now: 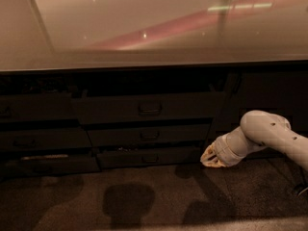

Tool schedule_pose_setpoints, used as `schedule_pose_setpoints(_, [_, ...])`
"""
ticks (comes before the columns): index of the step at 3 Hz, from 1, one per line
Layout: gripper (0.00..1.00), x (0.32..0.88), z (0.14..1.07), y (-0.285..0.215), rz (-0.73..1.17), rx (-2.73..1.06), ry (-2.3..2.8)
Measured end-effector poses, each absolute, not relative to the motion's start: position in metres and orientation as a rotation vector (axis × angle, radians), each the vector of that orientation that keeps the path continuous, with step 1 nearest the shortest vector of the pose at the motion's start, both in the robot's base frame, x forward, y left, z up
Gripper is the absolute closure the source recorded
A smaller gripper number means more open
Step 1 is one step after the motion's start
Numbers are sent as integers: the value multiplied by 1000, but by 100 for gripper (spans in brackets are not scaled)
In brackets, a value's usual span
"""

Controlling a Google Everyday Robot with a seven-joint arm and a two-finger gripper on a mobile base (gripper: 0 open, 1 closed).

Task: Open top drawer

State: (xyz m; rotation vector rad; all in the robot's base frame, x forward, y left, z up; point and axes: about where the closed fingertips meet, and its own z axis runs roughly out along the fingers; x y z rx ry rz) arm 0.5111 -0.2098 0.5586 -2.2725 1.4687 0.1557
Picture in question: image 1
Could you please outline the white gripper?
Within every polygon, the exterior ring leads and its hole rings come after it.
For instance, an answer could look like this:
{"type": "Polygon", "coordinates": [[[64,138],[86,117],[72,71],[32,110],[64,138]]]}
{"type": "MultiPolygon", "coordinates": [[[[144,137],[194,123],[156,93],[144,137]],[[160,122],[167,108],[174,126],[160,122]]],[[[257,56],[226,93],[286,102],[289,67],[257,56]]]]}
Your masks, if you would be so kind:
{"type": "Polygon", "coordinates": [[[201,155],[200,162],[205,167],[232,167],[247,155],[246,148],[244,139],[229,134],[219,136],[215,140],[215,149],[212,144],[209,145],[201,155]]]}

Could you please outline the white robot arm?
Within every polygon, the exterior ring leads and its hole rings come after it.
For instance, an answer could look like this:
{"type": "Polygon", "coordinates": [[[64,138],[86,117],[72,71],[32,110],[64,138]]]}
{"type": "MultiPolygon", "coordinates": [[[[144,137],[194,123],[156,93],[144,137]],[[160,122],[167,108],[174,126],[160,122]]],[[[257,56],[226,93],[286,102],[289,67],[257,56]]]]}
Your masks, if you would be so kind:
{"type": "Polygon", "coordinates": [[[200,162],[205,167],[232,167],[265,148],[286,155],[308,170],[308,139],[294,132],[285,117],[259,110],[245,113],[239,127],[217,137],[200,162]]]}

